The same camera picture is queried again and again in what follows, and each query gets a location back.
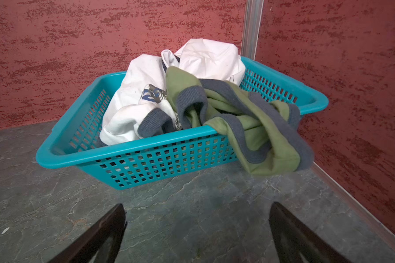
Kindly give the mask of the aluminium corner post right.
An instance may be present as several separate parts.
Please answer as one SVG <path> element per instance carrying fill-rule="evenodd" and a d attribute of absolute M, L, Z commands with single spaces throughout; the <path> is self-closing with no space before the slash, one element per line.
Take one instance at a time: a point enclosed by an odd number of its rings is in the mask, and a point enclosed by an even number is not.
<path fill-rule="evenodd" d="M 241 41 L 241 56 L 255 60 L 264 0 L 247 0 Z"/>

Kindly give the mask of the green grey tank top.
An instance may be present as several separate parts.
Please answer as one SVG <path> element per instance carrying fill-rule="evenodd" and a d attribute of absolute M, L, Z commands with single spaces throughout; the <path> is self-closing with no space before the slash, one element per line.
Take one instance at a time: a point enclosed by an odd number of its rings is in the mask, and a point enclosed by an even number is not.
<path fill-rule="evenodd" d="M 314 152 L 299 135 L 300 110 L 294 104 L 265 101 L 236 84 L 199 79 L 171 66 L 163 98 L 183 129 L 213 128 L 213 138 L 194 139 L 168 160 L 170 169 L 191 170 L 237 157 L 252 175 L 278 175 L 311 167 Z"/>

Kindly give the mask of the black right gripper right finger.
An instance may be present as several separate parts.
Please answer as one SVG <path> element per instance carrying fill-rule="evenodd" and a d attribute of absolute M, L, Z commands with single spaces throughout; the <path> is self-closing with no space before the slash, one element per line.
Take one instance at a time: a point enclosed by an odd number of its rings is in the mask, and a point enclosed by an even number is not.
<path fill-rule="evenodd" d="M 349 262 L 279 202 L 271 206 L 269 224 L 281 263 Z"/>

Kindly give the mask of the teal plastic basket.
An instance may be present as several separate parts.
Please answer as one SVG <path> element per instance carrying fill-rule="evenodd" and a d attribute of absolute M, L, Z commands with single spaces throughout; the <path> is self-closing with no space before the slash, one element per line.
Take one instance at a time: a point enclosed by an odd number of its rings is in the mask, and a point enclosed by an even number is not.
<path fill-rule="evenodd" d="M 236 84 L 247 92 L 257 92 L 265 101 L 282 101 L 296 105 L 300 119 L 325 109 L 328 98 L 302 82 L 248 58 L 243 58 L 244 79 Z M 48 169 L 76 166 L 99 181 L 123 190 L 239 161 L 237 157 L 214 163 L 205 168 L 170 169 L 169 158 L 180 146 L 190 145 L 194 139 L 213 138 L 217 132 L 202 126 L 181 129 L 115 145 L 105 145 L 99 135 L 102 120 L 115 94 L 115 87 L 124 73 L 107 74 L 96 79 L 75 101 L 52 129 L 50 136 L 36 153 L 37 163 Z"/>

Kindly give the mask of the white tank top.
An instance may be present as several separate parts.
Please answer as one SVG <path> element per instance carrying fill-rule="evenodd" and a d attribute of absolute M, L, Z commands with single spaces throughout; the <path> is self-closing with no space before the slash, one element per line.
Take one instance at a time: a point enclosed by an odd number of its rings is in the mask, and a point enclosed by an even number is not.
<path fill-rule="evenodd" d="M 167 98 L 166 70 L 174 66 L 197 78 L 240 84 L 245 74 L 238 48 L 209 39 L 190 39 L 175 53 L 133 59 L 102 120 L 99 138 L 115 145 L 182 129 Z"/>

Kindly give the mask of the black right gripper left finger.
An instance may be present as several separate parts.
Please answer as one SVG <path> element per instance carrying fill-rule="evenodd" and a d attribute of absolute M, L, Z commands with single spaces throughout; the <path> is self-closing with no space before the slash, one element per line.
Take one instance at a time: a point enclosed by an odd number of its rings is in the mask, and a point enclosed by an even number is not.
<path fill-rule="evenodd" d="M 51 263 L 114 263 L 127 227 L 124 206 L 112 207 Z"/>

